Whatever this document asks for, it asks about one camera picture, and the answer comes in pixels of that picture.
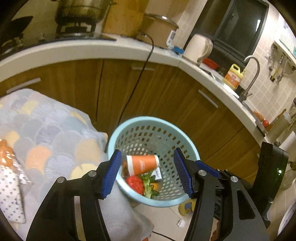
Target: electric kettle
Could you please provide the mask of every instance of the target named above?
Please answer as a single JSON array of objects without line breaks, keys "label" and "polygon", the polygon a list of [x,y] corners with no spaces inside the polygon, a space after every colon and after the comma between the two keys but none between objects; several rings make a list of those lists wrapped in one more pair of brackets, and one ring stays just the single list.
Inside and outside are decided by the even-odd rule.
[{"label": "electric kettle", "polygon": [[183,57],[199,66],[203,59],[210,55],[212,49],[213,43],[209,38],[195,34],[188,43]]}]

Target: kitchen faucet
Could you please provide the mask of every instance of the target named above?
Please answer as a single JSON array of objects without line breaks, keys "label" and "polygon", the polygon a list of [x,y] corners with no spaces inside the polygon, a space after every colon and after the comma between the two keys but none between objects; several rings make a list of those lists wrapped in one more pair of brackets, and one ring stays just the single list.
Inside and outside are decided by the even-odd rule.
[{"label": "kitchen faucet", "polygon": [[252,79],[251,83],[249,84],[248,88],[246,88],[246,90],[244,90],[241,93],[241,95],[239,96],[239,101],[240,102],[245,101],[248,96],[252,95],[252,94],[248,94],[248,92],[249,92],[250,88],[253,86],[253,84],[255,83],[256,79],[258,78],[259,72],[260,72],[260,64],[259,64],[258,59],[255,56],[250,55],[250,56],[246,57],[245,60],[244,60],[244,62],[247,62],[248,60],[250,60],[252,58],[254,60],[256,60],[256,62],[257,62],[257,72],[256,72],[254,78]]}]

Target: laundry basket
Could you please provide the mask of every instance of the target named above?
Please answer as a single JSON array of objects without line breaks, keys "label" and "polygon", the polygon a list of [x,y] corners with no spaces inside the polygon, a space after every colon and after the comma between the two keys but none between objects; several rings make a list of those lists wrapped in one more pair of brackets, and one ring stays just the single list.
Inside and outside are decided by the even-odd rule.
[{"label": "laundry basket", "polygon": [[162,181],[160,194],[154,199],[146,198],[133,189],[122,178],[122,166],[116,177],[120,189],[130,198],[153,207],[171,207],[188,199],[181,186],[173,153],[181,148],[187,159],[196,161],[200,157],[188,136],[173,124],[150,116],[125,121],[113,132],[108,145],[108,158],[115,149],[126,155],[156,154],[159,157]]}]

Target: paper cup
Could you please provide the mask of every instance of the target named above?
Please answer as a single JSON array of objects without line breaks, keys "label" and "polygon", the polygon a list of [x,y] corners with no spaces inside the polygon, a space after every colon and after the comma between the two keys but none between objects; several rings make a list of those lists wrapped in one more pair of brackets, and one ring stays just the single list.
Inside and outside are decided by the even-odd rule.
[{"label": "paper cup", "polygon": [[130,176],[137,176],[159,167],[157,155],[126,156]]}]

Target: cable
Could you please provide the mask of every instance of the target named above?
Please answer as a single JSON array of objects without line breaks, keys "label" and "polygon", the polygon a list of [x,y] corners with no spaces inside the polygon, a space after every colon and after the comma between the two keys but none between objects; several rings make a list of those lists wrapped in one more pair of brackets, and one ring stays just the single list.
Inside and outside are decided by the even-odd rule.
[{"label": "cable", "polygon": [[148,60],[150,59],[150,57],[151,57],[151,55],[152,55],[152,52],[153,52],[153,50],[154,50],[154,41],[153,41],[153,39],[152,39],[148,34],[141,34],[141,35],[144,35],[144,36],[149,37],[149,38],[151,39],[151,42],[152,42],[152,49],[151,49],[151,51],[150,51],[150,53],[149,53],[149,55],[148,55],[148,58],[147,58],[146,62],[144,63],[144,66],[143,66],[143,68],[142,68],[142,70],[141,70],[141,72],[140,72],[139,78],[138,78],[138,80],[137,80],[137,82],[136,82],[136,84],[135,84],[135,86],[134,86],[134,88],[133,88],[133,91],[131,92],[131,95],[130,95],[129,99],[128,99],[126,105],[124,106],[124,108],[123,108],[123,110],[122,110],[122,112],[121,112],[121,115],[120,115],[120,117],[119,117],[119,120],[118,120],[117,126],[119,126],[119,123],[120,123],[120,121],[121,121],[122,115],[123,115],[124,111],[126,110],[127,105],[128,105],[129,102],[131,101],[131,98],[132,98],[132,96],[133,96],[133,93],[134,93],[135,90],[136,90],[136,87],[137,87],[137,85],[138,85],[138,83],[139,83],[139,81],[140,81],[140,79],[141,79],[141,76],[142,76],[142,74],[143,74],[143,72],[144,72],[144,70],[145,70],[145,67],[146,67],[146,65],[147,65],[147,63],[148,63]]},{"label": "cable", "polygon": [[160,233],[157,233],[157,232],[154,232],[154,231],[152,231],[152,233],[158,234],[158,235],[163,236],[163,237],[165,237],[165,238],[167,238],[169,240],[175,241],[174,239],[171,239],[171,238],[169,238],[169,237],[167,237],[167,236],[165,236],[163,234],[160,234]]}]

